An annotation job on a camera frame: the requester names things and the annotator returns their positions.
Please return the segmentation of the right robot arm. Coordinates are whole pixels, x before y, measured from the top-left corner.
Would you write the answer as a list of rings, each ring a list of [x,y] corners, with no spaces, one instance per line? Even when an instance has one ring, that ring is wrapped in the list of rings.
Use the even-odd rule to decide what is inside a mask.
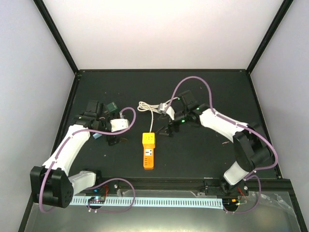
[[[196,127],[212,129],[231,141],[236,160],[221,177],[219,188],[223,194],[232,194],[241,180],[246,179],[250,172],[273,156],[267,143],[260,138],[265,134],[259,124],[238,122],[211,110],[207,104],[199,104],[189,90],[179,94],[176,99],[183,107],[177,112],[174,112],[172,107],[167,107],[167,103],[159,104],[159,112],[167,109],[170,120],[167,126],[160,128],[156,133],[172,137],[174,132],[179,131],[181,124],[192,123]]]

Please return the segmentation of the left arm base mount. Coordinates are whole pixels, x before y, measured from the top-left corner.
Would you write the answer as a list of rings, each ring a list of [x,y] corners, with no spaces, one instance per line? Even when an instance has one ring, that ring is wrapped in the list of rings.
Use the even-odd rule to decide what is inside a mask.
[[[94,186],[84,189],[84,191],[91,191],[95,194],[107,194],[109,192],[108,180],[105,179],[102,182],[96,182]]]

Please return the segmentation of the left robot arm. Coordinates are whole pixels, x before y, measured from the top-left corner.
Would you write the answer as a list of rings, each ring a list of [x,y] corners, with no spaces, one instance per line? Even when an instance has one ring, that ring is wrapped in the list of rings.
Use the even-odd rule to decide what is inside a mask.
[[[48,211],[45,205],[66,208],[73,196],[89,189],[98,193],[104,182],[96,171],[80,171],[70,176],[70,168],[83,145],[91,135],[115,137],[134,125],[134,121],[124,118],[123,112],[136,111],[132,107],[111,110],[98,101],[89,101],[86,110],[74,117],[73,123],[58,148],[43,163],[30,171],[30,185],[33,201],[43,213]]]

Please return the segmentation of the light blue plug adapter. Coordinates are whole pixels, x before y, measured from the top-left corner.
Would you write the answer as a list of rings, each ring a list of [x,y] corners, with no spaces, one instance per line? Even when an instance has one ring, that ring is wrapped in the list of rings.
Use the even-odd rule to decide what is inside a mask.
[[[93,138],[94,139],[98,139],[99,137],[101,137],[102,135],[101,134],[99,134],[99,133],[94,133],[93,134]]]

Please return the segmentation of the black aluminium frame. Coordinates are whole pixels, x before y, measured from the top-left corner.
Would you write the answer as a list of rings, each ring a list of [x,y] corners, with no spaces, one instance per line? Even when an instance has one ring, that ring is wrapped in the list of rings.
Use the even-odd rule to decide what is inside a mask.
[[[93,82],[94,77],[100,77],[105,73],[111,73],[116,77],[123,77],[126,81],[137,80],[146,75],[150,75],[151,78],[163,78],[164,76],[176,76],[177,74],[188,73],[203,74],[205,76],[217,76],[219,78],[219,81],[223,81],[224,77],[226,77],[228,81],[231,81],[231,78],[235,77],[236,79],[241,80],[244,83],[243,86],[245,89],[243,90],[243,93],[249,96],[250,101],[253,103],[252,108],[257,113],[256,122],[259,122],[262,125],[266,137],[270,137],[267,130],[265,118],[263,116],[262,109],[258,100],[258,96],[253,86],[251,75],[259,60],[261,59],[264,51],[266,50],[269,42],[271,41],[273,35],[276,33],[280,23],[282,22],[289,8],[293,4],[293,1],[284,0],[281,3],[279,9],[276,12],[276,15],[274,16],[274,19],[272,20],[269,28],[267,29],[267,32],[265,33],[261,43],[257,48],[257,51],[255,52],[252,60],[250,61],[248,68],[246,69],[78,69],[44,1],[36,0],[34,3],[39,10],[41,16],[43,17],[49,30],[51,31],[61,52],[65,56],[65,59],[69,63],[69,66],[74,72],[73,84],[70,89],[69,98],[67,100],[60,126],[56,135],[55,143],[52,148],[53,151],[55,151],[56,146],[60,144],[60,140],[64,138],[64,132],[69,126],[69,119],[72,116],[72,109],[77,105],[77,94],[80,92],[81,87],[85,83]]]

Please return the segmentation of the yellow cube socket adapter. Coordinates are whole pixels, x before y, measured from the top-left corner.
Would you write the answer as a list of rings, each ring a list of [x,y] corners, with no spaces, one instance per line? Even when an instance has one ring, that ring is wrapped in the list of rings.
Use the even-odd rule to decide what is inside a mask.
[[[142,145],[145,149],[155,148],[155,133],[154,132],[144,132],[142,134]]]

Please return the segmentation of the green cube socket adapter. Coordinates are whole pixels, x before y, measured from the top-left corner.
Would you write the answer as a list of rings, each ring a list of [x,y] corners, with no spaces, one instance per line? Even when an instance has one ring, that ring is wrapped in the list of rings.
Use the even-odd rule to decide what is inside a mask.
[[[115,104],[115,102],[111,102],[111,103],[107,104],[105,107],[106,107],[106,110],[109,114],[119,113],[119,108]]]

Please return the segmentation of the orange power strip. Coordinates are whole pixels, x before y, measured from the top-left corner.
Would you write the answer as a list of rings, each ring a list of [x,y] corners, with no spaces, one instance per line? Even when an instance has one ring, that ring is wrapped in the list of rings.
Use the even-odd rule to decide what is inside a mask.
[[[154,150],[155,148],[145,148],[143,150],[143,167],[145,170],[154,168]]]

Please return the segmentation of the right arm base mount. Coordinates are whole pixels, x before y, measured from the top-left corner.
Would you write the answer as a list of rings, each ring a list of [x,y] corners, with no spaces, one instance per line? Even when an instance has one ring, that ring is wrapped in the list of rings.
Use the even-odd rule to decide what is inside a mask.
[[[245,189],[246,184],[243,180],[235,185],[230,185],[224,178],[205,179],[204,187],[201,191],[211,196],[239,196],[244,194],[248,196],[248,190]]]

